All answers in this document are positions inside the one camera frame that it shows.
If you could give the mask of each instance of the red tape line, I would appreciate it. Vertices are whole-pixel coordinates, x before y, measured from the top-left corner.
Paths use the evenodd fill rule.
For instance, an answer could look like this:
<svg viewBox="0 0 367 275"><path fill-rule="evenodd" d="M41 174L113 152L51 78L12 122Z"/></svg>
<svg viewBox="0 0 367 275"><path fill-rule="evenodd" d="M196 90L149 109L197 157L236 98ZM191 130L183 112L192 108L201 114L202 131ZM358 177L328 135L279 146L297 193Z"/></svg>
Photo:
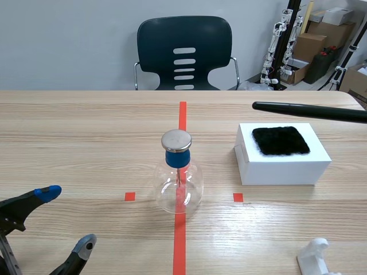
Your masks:
<svg viewBox="0 0 367 275"><path fill-rule="evenodd" d="M185 101L179 103L178 128L186 130L187 104ZM180 171L181 187L176 190L176 210L182 212L182 200L186 193L186 174ZM173 275L186 274L186 213L174 216L174 240L173 240Z"/></svg>

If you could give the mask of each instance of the red tape marker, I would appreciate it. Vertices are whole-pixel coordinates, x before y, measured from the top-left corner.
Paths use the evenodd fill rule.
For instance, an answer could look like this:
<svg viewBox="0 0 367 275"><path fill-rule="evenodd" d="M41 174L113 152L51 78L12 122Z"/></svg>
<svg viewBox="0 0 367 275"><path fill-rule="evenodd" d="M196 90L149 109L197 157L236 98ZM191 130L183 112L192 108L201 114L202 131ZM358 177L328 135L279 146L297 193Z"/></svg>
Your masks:
<svg viewBox="0 0 367 275"><path fill-rule="evenodd" d="M187 104L185 101L179 103L178 128L186 130ZM180 170L181 187L176 190L176 210L182 212L182 199L186 193L186 174ZM174 216L174 240L173 240L173 275L186 274L186 213Z"/></svg>
<svg viewBox="0 0 367 275"><path fill-rule="evenodd" d="M243 202L243 194L242 193L233 193L233 200L235 202Z"/></svg>
<svg viewBox="0 0 367 275"><path fill-rule="evenodd" d="M125 201L133 202L135 200L135 192L126 192L125 193Z"/></svg>

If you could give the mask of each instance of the chrome chair leg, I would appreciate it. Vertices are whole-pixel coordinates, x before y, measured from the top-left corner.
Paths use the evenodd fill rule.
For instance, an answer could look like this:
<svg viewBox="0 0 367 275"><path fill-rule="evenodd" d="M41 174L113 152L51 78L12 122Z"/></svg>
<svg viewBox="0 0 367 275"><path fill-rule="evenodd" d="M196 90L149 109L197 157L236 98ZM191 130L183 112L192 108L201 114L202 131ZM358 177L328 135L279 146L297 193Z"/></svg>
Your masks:
<svg viewBox="0 0 367 275"><path fill-rule="evenodd" d="M239 86L240 86L240 71L239 71L239 65L237 63L237 58L236 57L231 57L231 59L235 62L235 67L236 67L236 77L237 77L237 85L236 85L236 90L238 90Z"/></svg>
<svg viewBox="0 0 367 275"><path fill-rule="evenodd" d="M136 71L136 67L140 64L140 62L135 63L134 65L134 80L135 80L135 90L138 90L138 72Z"/></svg>

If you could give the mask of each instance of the cardboard box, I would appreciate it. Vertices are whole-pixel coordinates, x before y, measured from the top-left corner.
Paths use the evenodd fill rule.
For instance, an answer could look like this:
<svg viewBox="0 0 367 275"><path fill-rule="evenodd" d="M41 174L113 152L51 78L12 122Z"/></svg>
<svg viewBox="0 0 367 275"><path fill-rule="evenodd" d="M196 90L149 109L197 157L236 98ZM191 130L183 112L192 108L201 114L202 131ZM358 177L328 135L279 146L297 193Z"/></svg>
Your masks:
<svg viewBox="0 0 367 275"><path fill-rule="evenodd" d="M326 36L303 33L297 38L293 56L296 59L312 62L314 56L320 53L326 42Z"/></svg>
<svg viewBox="0 0 367 275"><path fill-rule="evenodd" d="M253 136L257 128L293 126L310 148L307 155L263 155ZM331 162L309 123L241 123L235 152L242 185L316 184Z"/></svg>
<svg viewBox="0 0 367 275"><path fill-rule="evenodd" d="M365 109L367 109L367 76L358 72L363 65L349 67L345 73L340 91L352 95Z"/></svg>
<svg viewBox="0 0 367 275"><path fill-rule="evenodd" d="M353 16L353 10L343 9L341 7L334 7L325 12L322 18L322 22L340 26L351 20Z"/></svg>
<svg viewBox="0 0 367 275"><path fill-rule="evenodd" d="M310 14L309 21L320 23L325 15L326 10L316 10Z"/></svg>
<svg viewBox="0 0 367 275"><path fill-rule="evenodd" d="M311 22L307 33L327 36L324 47L335 46L339 49L345 45L355 25L356 23L353 22L347 22L340 26L324 22Z"/></svg>
<svg viewBox="0 0 367 275"><path fill-rule="evenodd" d="M292 75L289 76L287 74L282 74L280 76L280 79L287 84L295 85L295 84L300 83L304 79L310 67L310 63L301 61L301 60L297 60L297 59L293 59L293 61L291 61L290 64L292 65L291 66L288 65L288 66L292 70Z"/></svg>

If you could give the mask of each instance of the chair backrest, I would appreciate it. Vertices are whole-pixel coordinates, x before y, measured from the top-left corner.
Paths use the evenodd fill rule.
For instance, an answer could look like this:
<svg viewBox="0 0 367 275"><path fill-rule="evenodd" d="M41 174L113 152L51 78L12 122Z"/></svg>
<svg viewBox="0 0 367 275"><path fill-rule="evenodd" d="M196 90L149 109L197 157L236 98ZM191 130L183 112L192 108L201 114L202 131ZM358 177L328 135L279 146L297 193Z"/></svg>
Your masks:
<svg viewBox="0 0 367 275"><path fill-rule="evenodd" d="M220 17L156 18L145 21L138 30L141 68L159 75L158 90L174 90L179 85L217 89L209 84L208 74L227 66L231 52L232 30Z"/></svg>

